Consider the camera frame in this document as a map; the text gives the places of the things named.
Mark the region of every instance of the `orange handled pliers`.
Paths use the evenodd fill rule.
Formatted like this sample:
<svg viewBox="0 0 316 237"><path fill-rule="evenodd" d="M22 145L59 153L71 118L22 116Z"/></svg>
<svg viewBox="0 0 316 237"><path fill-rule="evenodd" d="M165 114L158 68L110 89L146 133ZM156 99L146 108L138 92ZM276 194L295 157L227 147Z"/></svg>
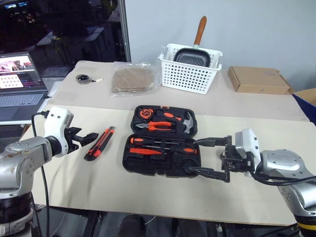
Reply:
<svg viewBox="0 0 316 237"><path fill-rule="evenodd" d="M171 127L172 126L172 123L170 122L149 122L149 123L139 123L136 125L136 127L139 127L139 128L147 128L150 132L151 131L155 131L155 130L163 130L163 131L166 131L166 130L171 130L171 128L159 128L159 127L156 127L156 126L166 126L166 127Z"/></svg>

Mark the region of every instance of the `frying pan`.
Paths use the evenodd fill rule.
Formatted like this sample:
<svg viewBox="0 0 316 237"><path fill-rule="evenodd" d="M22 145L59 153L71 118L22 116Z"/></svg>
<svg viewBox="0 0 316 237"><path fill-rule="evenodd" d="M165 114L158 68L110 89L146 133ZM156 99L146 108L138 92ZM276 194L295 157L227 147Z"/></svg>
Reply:
<svg viewBox="0 0 316 237"><path fill-rule="evenodd" d="M174 55L173 61L179 63L186 63L192 64L202 67L209 67L211 63L211 58L209 54L204 51L200 50L199 43L201 42L201 38L204 32L204 28L206 25L206 16L203 16L199 21L198 29L197 29L197 36L194 41L193 48L182 48L176 52Z"/></svg>

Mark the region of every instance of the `brown cardboard box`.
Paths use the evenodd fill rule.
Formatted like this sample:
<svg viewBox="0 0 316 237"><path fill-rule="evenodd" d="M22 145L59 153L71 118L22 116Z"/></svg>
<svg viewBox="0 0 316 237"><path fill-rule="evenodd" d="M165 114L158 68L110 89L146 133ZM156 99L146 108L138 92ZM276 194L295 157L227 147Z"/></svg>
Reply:
<svg viewBox="0 0 316 237"><path fill-rule="evenodd" d="M316 125L316 88L296 91L293 96L305 115Z"/></svg>
<svg viewBox="0 0 316 237"><path fill-rule="evenodd" d="M237 92L289 95L294 90L273 68L231 66L228 76Z"/></svg>

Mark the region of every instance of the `black tool case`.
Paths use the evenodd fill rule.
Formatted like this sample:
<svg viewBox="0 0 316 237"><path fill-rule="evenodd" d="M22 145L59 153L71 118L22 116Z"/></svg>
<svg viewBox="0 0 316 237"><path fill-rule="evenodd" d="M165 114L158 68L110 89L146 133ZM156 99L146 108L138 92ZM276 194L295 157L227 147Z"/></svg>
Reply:
<svg viewBox="0 0 316 237"><path fill-rule="evenodd" d="M135 109L131 128L134 134L128 137L123 154L127 171L167 177L197 176L189 170L201 166L199 147L192 139L198 131L192 110L141 105Z"/></svg>

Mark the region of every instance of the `white table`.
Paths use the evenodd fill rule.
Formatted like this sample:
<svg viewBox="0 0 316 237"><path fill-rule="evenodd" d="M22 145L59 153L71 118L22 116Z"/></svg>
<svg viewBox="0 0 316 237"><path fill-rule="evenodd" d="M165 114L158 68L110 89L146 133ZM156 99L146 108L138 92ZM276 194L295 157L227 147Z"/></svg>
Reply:
<svg viewBox="0 0 316 237"><path fill-rule="evenodd" d="M133 111L63 107L75 115L71 125L82 128L78 135L102 133L109 126L115 126L116 131L95 161L83 159L88 145L53 158L44 166L53 206L252 224L295 222L276 187L260 184L242 173L231 173L228 184L202 176L189 179L129 173L122 166L122 155L132 134ZM43 122L41 117L36 119L38 135L44 133ZM195 139L234 135L250 127L262 151L292 150L303 158L311 173L316 173L316 128L310 122L198 115L197 124ZM23 139L32 136L29 129ZM201 147L202 166L220 170L218 155L222 151L223 147ZM39 170L35 172L33 194L36 203L45 204Z"/></svg>
<svg viewBox="0 0 316 237"><path fill-rule="evenodd" d="M138 105L192 109L197 115L309 121L291 95L237 93L227 76L219 72L206 95L161 86L143 96L111 97L113 63L79 61L62 82L50 104L134 110ZM75 76L86 74L101 82L78 84Z"/></svg>

